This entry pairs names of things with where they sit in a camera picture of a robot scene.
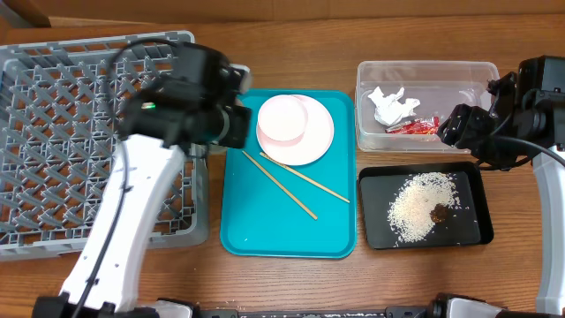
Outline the red snack wrapper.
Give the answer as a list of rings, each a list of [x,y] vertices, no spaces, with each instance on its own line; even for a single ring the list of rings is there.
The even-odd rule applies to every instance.
[[[440,125],[438,117],[423,117],[393,125],[385,130],[390,134],[436,134]]]

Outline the brown food scrap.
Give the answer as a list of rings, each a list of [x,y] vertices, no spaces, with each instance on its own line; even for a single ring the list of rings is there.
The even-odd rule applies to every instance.
[[[431,220],[434,223],[444,222],[449,215],[449,208],[447,206],[437,204],[430,212]]]

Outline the pile of white rice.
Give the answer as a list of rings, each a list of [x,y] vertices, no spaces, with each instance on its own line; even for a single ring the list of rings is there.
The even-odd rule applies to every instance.
[[[410,175],[388,209],[387,220],[398,246],[426,240],[437,224],[430,217],[437,204],[449,208],[448,216],[462,206],[455,176],[440,172]]]

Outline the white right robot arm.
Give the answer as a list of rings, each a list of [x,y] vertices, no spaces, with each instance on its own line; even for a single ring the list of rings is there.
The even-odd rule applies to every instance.
[[[489,110],[459,104],[438,129],[485,170],[530,163],[542,208],[542,276],[537,317],[564,315],[564,60],[541,56],[487,85]]]

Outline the small pink bowl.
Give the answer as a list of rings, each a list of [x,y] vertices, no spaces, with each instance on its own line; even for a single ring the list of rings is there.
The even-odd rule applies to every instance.
[[[307,119],[305,105],[297,97],[276,95],[260,106],[258,125],[269,139],[290,141],[305,132]]]

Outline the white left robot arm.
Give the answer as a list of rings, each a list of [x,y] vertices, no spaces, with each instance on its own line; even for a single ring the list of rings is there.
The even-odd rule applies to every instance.
[[[173,45],[170,73],[112,114],[117,147],[94,226],[55,297],[39,297],[35,317],[190,317],[192,305],[138,302],[139,274],[156,217],[192,148],[242,148],[251,111],[239,101],[250,69],[190,42]]]

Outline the grey round bowl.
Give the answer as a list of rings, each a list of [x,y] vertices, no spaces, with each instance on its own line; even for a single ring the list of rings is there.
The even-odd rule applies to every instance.
[[[197,157],[208,157],[209,155],[222,155],[227,151],[226,147],[209,144],[209,145],[192,145],[192,152]]]

